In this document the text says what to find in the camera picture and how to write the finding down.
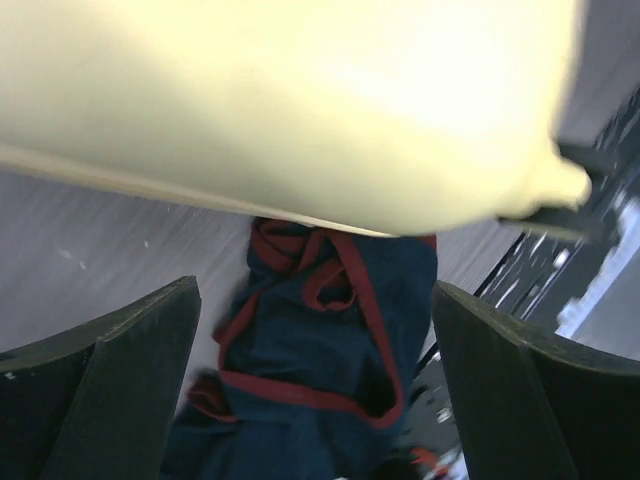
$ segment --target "folded garment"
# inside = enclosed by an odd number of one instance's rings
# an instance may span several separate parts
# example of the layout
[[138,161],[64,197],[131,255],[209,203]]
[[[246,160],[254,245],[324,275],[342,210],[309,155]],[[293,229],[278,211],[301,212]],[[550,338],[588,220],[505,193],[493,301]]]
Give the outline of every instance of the folded garment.
[[435,239],[256,219],[248,286],[176,419],[163,480],[331,480],[400,434],[431,321]]

